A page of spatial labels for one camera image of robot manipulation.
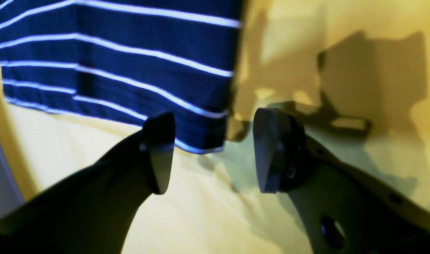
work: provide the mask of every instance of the yellow wall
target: yellow wall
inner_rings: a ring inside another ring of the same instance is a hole
[[[251,0],[235,88],[225,151],[176,151],[168,192],[140,208],[124,253],[310,252],[289,199],[258,191],[249,123],[270,103],[430,210],[430,0]],[[0,139],[27,198],[135,130],[6,105],[0,85]]]

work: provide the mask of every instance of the black plastic arm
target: black plastic arm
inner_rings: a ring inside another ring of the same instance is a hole
[[[94,165],[0,219],[0,254],[119,254],[138,207],[167,190],[171,113],[149,117]]]
[[[253,134],[261,191],[289,195],[315,254],[430,253],[430,213],[339,161],[297,117],[259,108]]]

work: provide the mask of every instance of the striped shirt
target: striped shirt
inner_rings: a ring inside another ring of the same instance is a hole
[[[222,150],[240,0],[0,0],[9,103],[141,126],[171,110],[176,145]]]

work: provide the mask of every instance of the white stripe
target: white stripe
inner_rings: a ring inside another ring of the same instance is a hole
[[[116,3],[109,3],[109,2],[98,1],[98,0],[66,0],[52,5],[45,5],[38,8],[30,9],[16,16],[15,18],[12,18],[8,21],[1,23],[0,29],[7,27],[11,24],[14,24],[15,22],[25,17],[42,13],[42,12],[47,12],[50,10],[56,10],[72,4],[85,5],[85,6],[95,7],[95,8],[102,8],[105,10],[121,11],[121,12],[128,12],[128,13],[135,13],[135,14],[142,14],[142,15],[184,19],[184,20],[202,22],[206,24],[214,24],[214,25],[224,26],[224,27],[232,27],[232,28],[240,27],[240,22],[234,19],[208,16],[208,15],[202,15],[197,13],[189,13],[189,12],[183,12],[183,11],[177,11],[177,10],[167,10],[167,9],[161,9],[161,8],[149,8],[149,7],[142,7],[142,6],[136,6],[136,5],[116,4]]]
[[[47,61],[12,61],[12,62],[6,62],[1,61],[0,66],[4,67],[15,67],[15,66],[36,66],[36,67],[56,67],[56,68],[67,68],[67,69],[76,69],[81,72],[95,74],[101,77],[105,77],[107,79],[116,80],[119,82],[126,83],[128,85],[133,85],[138,88],[142,88],[145,90],[149,90],[151,92],[157,93],[160,96],[163,96],[164,98],[176,103],[177,105],[188,109],[189,111],[192,111],[196,114],[200,114],[205,117],[213,118],[213,119],[220,119],[224,116],[226,116],[227,111],[221,113],[211,112],[207,111],[205,109],[199,108],[197,106],[194,106],[191,103],[188,103],[187,101],[178,98],[174,95],[172,95],[170,92],[165,91],[159,87],[149,85],[143,82],[139,82],[135,79],[131,79],[128,77],[123,77],[120,75],[112,74],[110,72],[102,71],[100,69],[94,69],[86,66],[79,66],[76,63],[60,63],[60,62],[47,62]]]
[[[12,24],[16,23],[17,21],[19,21],[19,20],[21,20],[21,19],[23,19],[25,17],[31,16],[31,15],[34,15],[34,14],[38,14],[38,13],[41,13],[41,12],[47,12],[49,10],[55,10],[55,9],[58,9],[58,8],[63,8],[63,7],[66,7],[68,5],[74,4],[74,3],[78,2],[78,1],[82,1],[82,0],[66,0],[66,1],[62,1],[62,2],[59,2],[59,3],[52,4],[52,5],[45,5],[45,6],[42,6],[42,7],[30,9],[30,10],[28,10],[28,11],[26,11],[26,12],[24,12],[24,13],[16,16],[16,17],[14,17],[14,18],[12,18],[12,19],[10,19],[8,21],[0,23],[0,29],[2,29],[4,27],[7,27],[9,25],[12,25]]]
[[[70,93],[70,94],[75,93],[75,90],[70,88],[48,86],[48,85],[43,85],[35,82],[17,81],[13,79],[3,79],[2,82],[3,84],[6,84],[6,85],[31,87],[31,88],[36,88],[36,89],[45,90],[45,91],[54,91],[54,92],[62,92],[62,93]]]
[[[0,61],[2,67],[18,67],[18,66],[32,66],[32,67],[54,67],[64,69],[76,69],[78,64],[76,63],[59,63],[59,62],[48,62],[48,61]]]
[[[9,5],[10,3],[12,3],[14,0],[7,0],[5,3],[2,3],[1,5],[0,5],[0,10],[3,8],[3,7],[5,7],[5,6],[7,6],[7,5]]]
[[[189,12],[183,12],[183,11],[177,11],[177,10],[149,8],[149,7],[141,7],[136,5],[123,5],[123,4],[109,3],[109,2],[98,1],[98,0],[87,0],[79,4],[92,6],[96,8],[103,8],[107,10],[123,11],[123,12],[152,15],[152,16],[162,16],[162,17],[169,17],[169,18],[175,18],[175,19],[184,19],[184,20],[202,22],[207,24],[214,24],[218,26],[225,26],[225,27],[232,27],[232,28],[240,27],[240,22],[234,19],[227,19],[227,18],[221,18],[216,16],[208,16],[208,15],[189,13]]]
[[[70,112],[70,111],[65,111],[65,110],[60,110],[60,109],[55,109],[55,108],[49,108],[48,106],[37,104],[37,103],[33,103],[33,102],[21,101],[21,100],[17,100],[17,99],[10,98],[10,97],[5,97],[5,98],[6,98],[6,100],[9,103],[13,103],[13,104],[17,104],[17,105],[24,106],[24,107],[29,107],[29,108],[38,108],[38,109],[40,109],[42,111],[45,111],[47,113],[52,113],[52,114],[75,114],[75,113]]]
[[[82,42],[94,43],[96,45],[100,45],[120,52],[154,56],[156,58],[161,58],[175,63],[183,64],[195,69],[199,69],[201,71],[209,72],[223,77],[232,77],[232,74],[233,74],[232,71],[225,71],[224,69],[213,68],[213,67],[198,63],[196,61],[192,61],[186,58],[181,58],[179,56],[175,56],[168,53],[163,53],[158,50],[128,47],[128,46],[120,45],[115,42],[111,42],[99,37],[93,37],[86,34],[78,34],[78,33],[32,35],[32,36],[16,39],[13,41],[0,43],[0,49],[12,47],[26,42],[58,41],[58,40],[78,40]]]
[[[223,147],[216,147],[216,148],[210,148],[210,149],[201,149],[201,148],[196,148],[193,146],[189,146],[188,144],[180,141],[178,138],[176,138],[174,140],[174,143],[176,144],[176,146],[179,146],[180,148],[182,148],[185,151],[188,151],[190,153],[194,153],[194,154],[209,154],[209,153],[216,153],[216,152],[220,152],[223,151]]]
[[[73,99],[107,106],[109,108],[116,109],[118,111],[124,112],[126,114],[129,114],[129,115],[136,117],[138,119],[141,119],[141,120],[146,120],[148,118],[147,116],[139,114],[139,113],[135,112],[134,110],[131,110],[129,108],[124,108],[123,106],[120,106],[116,103],[112,103],[109,101],[105,101],[105,100],[101,100],[101,99],[88,98],[88,97],[83,97],[83,96],[78,96],[78,95],[74,96]]]
[[[7,96],[5,98],[6,98],[6,100],[9,103],[16,104],[16,105],[19,105],[19,106],[29,107],[29,108],[38,108],[38,109],[40,109],[42,111],[45,111],[47,113],[52,113],[52,114],[71,114],[71,115],[78,115],[78,116],[88,117],[88,116],[86,116],[84,114],[78,114],[76,112],[65,111],[65,110],[60,110],[60,109],[55,109],[55,108],[49,108],[48,106],[45,106],[45,105],[41,105],[41,104],[37,104],[37,103],[33,103],[33,102],[21,101],[21,100],[18,100],[18,99],[7,97]],[[188,144],[182,142],[178,138],[175,138],[174,142],[175,142],[175,145],[178,146],[179,148],[182,148],[185,151],[188,151],[190,153],[195,153],[195,154],[207,154],[207,153],[215,153],[215,152],[223,151],[222,147],[216,147],[216,148],[210,148],[210,149],[201,149],[201,148],[196,148],[196,147],[193,147],[193,146],[189,146]]]

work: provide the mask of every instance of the navy blue fabric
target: navy blue fabric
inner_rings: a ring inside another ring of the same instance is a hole
[[[7,101],[139,126],[148,115],[171,109],[177,145],[200,154],[220,151],[243,1],[87,1],[159,9],[163,15],[82,2],[13,0],[0,8]],[[25,15],[57,3],[71,4]],[[37,41],[28,41],[33,37]]]

